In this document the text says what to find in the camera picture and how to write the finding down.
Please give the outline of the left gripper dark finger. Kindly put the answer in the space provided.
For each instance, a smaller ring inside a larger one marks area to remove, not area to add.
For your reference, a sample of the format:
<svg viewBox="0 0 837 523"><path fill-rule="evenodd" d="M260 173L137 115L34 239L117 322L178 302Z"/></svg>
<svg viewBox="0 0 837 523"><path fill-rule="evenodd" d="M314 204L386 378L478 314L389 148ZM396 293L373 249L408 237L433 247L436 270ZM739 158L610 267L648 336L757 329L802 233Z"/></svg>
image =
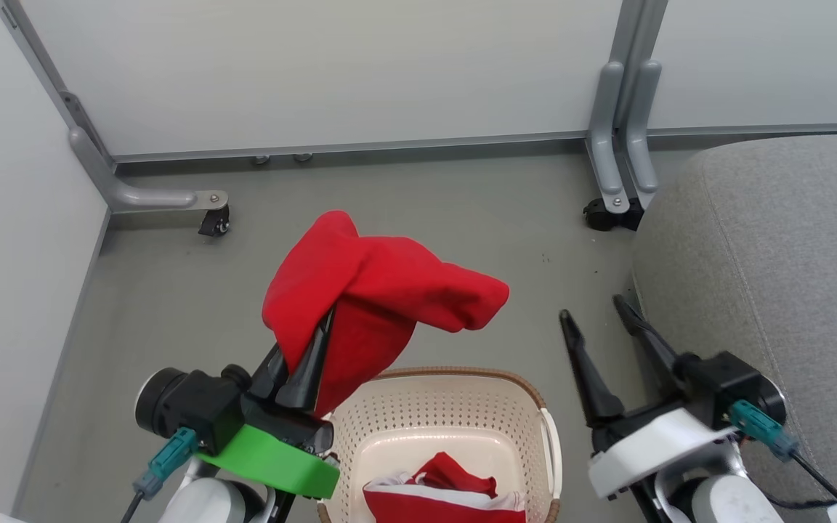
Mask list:
<svg viewBox="0 0 837 523"><path fill-rule="evenodd" d="M316 325L298 367L276 394L277 405L315 413L334 317L335 307L331 307Z"/></svg>
<svg viewBox="0 0 837 523"><path fill-rule="evenodd" d="M288 364L279 344L273 345L251 377L247 398L254 402L274 402L289 377Z"/></svg>

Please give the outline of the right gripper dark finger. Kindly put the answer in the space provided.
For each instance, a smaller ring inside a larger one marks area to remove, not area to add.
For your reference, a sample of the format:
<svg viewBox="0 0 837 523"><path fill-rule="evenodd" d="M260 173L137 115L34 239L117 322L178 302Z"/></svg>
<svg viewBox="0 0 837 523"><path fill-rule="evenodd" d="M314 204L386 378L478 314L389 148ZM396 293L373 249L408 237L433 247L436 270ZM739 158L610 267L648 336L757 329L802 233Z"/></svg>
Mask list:
<svg viewBox="0 0 837 523"><path fill-rule="evenodd" d="M559 323L586 425L591 429L600 429L622 418L624 404L602 380L586 350L584 334L568 310L559 312Z"/></svg>
<svg viewBox="0 0 837 523"><path fill-rule="evenodd" d="M671 345L628 304L624 295L615 294L613 305L625 330L644 348L658 375L668 380L678 380L679 377L674 373L678 354Z"/></svg>

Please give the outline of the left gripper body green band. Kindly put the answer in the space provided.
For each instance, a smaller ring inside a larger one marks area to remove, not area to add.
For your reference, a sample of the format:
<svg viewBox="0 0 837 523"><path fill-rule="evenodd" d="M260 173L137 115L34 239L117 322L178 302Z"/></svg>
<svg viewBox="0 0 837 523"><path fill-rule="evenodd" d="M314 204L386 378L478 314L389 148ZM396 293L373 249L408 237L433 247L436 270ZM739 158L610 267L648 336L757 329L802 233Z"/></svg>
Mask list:
<svg viewBox="0 0 837 523"><path fill-rule="evenodd" d="M243 426L218 454L196 454L241 479L296 496L329 499L339 483L338 464L327 461L335 440L330 421L269 400L241 400Z"/></svg>

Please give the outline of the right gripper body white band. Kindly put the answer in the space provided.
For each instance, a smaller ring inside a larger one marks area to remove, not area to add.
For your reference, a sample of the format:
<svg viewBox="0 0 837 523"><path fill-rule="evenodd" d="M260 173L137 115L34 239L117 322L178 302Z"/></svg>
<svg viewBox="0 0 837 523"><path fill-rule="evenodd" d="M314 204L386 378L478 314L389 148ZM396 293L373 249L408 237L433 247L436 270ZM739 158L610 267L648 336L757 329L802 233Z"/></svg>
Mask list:
<svg viewBox="0 0 837 523"><path fill-rule="evenodd" d="M628 436L601 449L602 444L608 443L608 434L617 434L623 424L634 421L624 415L588 417L596 453L588 465L588 477L599 498L614 495L680 461L703 460L709 453L716 455L715 460L724 462L725 474L740 476L740 451L732 445L716 444L734 430L711 429L683 407L658 414Z"/></svg>

